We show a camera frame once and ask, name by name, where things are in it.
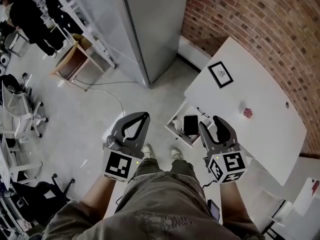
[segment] white floor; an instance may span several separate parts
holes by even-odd
[[[39,128],[43,138],[37,138],[32,133],[28,143],[23,145],[24,153],[20,154],[18,160],[20,163],[24,163],[26,159],[41,160],[43,162],[41,170],[30,172],[30,174],[37,173],[39,181],[50,182],[52,174],[57,173],[61,186],[65,186],[71,178],[74,178],[76,183],[71,186],[69,196],[80,199],[102,170],[102,145],[115,121],[122,117],[122,110],[118,102],[105,92],[94,90],[84,92],[66,84],[58,87],[59,81],[49,76],[49,72],[55,68],[62,54],[55,59],[47,56],[44,58],[44,55],[35,44],[27,45],[22,58],[14,54],[11,56],[6,72],[14,75],[19,82],[22,82],[22,73],[32,74],[28,86],[32,87],[34,100],[43,101],[42,112],[49,118],[49,122],[42,123]],[[151,122],[146,143],[152,145],[160,168],[171,169],[170,147],[176,146],[182,150],[185,159],[193,164],[198,180],[204,185],[211,177],[202,159],[206,155],[206,150],[201,142],[199,141],[191,149],[179,140],[175,140],[164,127],[183,102],[184,91],[197,74],[195,70],[176,59],[151,89],[145,89],[137,83],[96,85],[94,88],[108,91],[116,96],[126,115],[147,111]],[[127,81],[130,79],[120,71],[108,68],[97,83]],[[257,198],[261,195],[262,189],[257,183],[255,173],[249,169],[238,182],[238,186],[251,217],[261,221],[266,215],[270,215],[274,202],[268,200],[259,204],[259,207],[265,206],[266,212],[257,211]],[[116,183],[107,216],[114,213],[117,206],[115,201],[122,196],[125,187],[125,183]],[[212,199],[218,206],[219,190],[219,186],[215,184],[205,189],[206,198]]]

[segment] black office chair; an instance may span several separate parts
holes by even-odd
[[[72,178],[65,190],[62,191],[55,181],[56,177],[56,174],[51,177],[53,184],[41,181],[36,187],[17,182],[12,183],[14,190],[20,197],[17,202],[12,201],[26,221],[33,222],[36,220],[40,225],[46,227],[55,214],[70,201],[67,198],[67,193],[71,184],[76,182],[75,179]],[[45,194],[49,191],[52,191],[55,197],[46,198]]]

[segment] black cable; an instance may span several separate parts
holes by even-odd
[[[213,179],[212,181],[210,181],[207,185],[203,185],[202,189],[205,189],[206,187],[209,187],[213,182],[217,182],[215,179]]]
[[[135,83],[135,84],[138,84],[138,82],[135,82],[135,81],[120,81],[120,82],[105,82],[105,83],[87,83],[87,82],[82,82],[78,79],[75,78],[76,81],[82,83],[82,84],[85,84],[85,85],[88,85],[88,86],[103,86],[103,85],[111,85],[111,84],[124,84],[124,83]]]
[[[115,204],[118,206],[119,204],[118,204],[118,201],[122,198],[123,196],[120,196],[120,198],[117,200],[117,201],[115,201]]]

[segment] brick wall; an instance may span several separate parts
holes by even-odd
[[[320,0],[187,0],[182,35],[213,56],[228,36],[279,83],[320,157]]]

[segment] sneaker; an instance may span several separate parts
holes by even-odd
[[[173,161],[175,161],[175,160],[184,160],[184,157],[182,156],[181,151],[176,147],[172,148],[171,157],[172,157]]]
[[[150,144],[146,144],[144,146],[142,152],[144,153],[144,157],[142,158],[142,160],[147,159],[147,158],[155,158],[154,153],[152,151],[152,147]]]
[[[61,53],[61,51],[67,46],[68,44],[68,40],[67,39],[64,39],[63,42],[62,42],[62,47],[61,49],[57,50],[57,53]]]
[[[55,51],[54,54],[51,55],[52,58],[57,57],[57,52]]]

